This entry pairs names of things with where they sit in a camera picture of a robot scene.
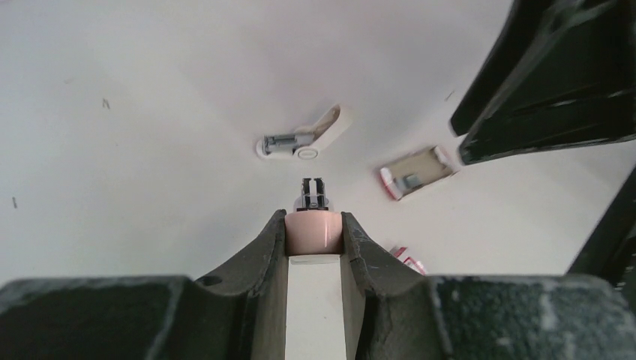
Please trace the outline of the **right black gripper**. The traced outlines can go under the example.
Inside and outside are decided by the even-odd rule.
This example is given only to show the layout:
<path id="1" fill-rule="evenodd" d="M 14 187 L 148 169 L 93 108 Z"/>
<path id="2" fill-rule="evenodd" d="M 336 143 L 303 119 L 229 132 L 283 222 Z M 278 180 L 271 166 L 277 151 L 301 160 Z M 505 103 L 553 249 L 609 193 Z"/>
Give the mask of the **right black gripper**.
<path id="1" fill-rule="evenodd" d="M 465 164 L 635 138 L 635 33 L 570 29 L 542 35 L 495 92 L 459 147 Z M 635 172 L 567 273 L 635 297 Z"/>

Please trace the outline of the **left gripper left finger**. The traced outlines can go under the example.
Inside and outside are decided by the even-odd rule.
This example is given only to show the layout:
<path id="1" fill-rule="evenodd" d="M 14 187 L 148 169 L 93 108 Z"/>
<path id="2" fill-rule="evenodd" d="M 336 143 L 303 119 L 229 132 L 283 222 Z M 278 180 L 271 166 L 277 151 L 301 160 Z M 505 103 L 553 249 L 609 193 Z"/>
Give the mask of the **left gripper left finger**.
<path id="1" fill-rule="evenodd" d="M 209 273 L 59 277 L 1 288 L 3 359 L 283 359 L 285 211 Z"/>

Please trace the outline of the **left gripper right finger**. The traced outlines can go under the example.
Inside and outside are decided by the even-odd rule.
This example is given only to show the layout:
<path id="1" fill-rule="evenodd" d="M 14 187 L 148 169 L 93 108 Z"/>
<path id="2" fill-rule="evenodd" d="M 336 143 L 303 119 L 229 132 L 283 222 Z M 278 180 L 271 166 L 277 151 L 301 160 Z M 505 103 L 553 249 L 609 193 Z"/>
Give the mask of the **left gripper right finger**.
<path id="1" fill-rule="evenodd" d="M 589 275 L 423 275 L 343 221 L 348 359 L 633 359 L 635 315 Z"/>

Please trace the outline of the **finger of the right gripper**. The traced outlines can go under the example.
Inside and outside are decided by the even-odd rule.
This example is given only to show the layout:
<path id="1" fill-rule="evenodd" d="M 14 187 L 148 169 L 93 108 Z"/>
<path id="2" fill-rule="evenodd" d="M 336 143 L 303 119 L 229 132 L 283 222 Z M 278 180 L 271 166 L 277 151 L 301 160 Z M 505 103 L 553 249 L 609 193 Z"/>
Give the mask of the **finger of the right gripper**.
<path id="1" fill-rule="evenodd" d="M 514 1 L 450 124 L 466 137 L 633 137 L 635 3 Z"/>

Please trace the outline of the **red white staple box sleeve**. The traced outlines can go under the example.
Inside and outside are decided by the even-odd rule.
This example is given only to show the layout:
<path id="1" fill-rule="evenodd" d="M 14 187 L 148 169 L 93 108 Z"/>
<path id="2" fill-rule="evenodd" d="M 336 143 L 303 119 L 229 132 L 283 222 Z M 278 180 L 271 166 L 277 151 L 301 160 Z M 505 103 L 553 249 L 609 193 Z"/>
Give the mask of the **red white staple box sleeve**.
<path id="1" fill-rule="evenodd" d="M 427 274 L 422 262 L 413 256 L 412 251 L 408 247 L 396 245 L 390 250 L 390 254 L 413 271 L 421 275 Z"/>

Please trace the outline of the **pink white stapler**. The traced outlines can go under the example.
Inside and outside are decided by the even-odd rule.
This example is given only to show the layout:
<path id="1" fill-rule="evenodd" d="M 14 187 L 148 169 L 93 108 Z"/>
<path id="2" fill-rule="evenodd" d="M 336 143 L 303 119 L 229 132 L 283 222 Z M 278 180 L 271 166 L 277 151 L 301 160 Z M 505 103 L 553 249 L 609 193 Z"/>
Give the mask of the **pink white stapler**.
<path id="1" fill-rule="evenodd" d="M 252 359 L 346 359 L 344 221 L 319 177 L 301 180 L 283 216 L 283 254 Z"/>

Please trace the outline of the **grey staple strip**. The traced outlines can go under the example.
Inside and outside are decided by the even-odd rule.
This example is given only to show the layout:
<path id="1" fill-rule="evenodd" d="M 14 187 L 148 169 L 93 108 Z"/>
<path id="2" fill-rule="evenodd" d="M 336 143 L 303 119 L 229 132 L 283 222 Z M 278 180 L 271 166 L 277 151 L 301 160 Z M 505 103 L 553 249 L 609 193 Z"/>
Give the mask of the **grey staple strip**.
<path id="1" fill-rule="evenodd" d="M 422 186 L 422 180 L 415 173 L 403 176 L 401 181 L 404 192 L 414 191 L 416 188 Z"/>

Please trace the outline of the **cardboard staple box tray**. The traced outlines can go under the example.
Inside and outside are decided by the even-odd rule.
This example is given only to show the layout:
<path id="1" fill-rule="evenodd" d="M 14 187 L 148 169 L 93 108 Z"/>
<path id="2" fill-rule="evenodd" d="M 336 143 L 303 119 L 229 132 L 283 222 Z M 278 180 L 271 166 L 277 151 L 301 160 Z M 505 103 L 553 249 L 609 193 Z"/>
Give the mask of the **cardboard staple box tray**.
<path id="1" fill-rule="evenodd" d="M 385 191 L 394 201 L 405 200 L 418 191 L 428 189 L 435 184 L 452 177 L 458 168 L 448 153 L 438 145 L 428 146 L 406 154 L 378 169 L 379 180 Z M 422 186 L 413 191 L 404 192 L 402 177 L 415 173 Z"/>

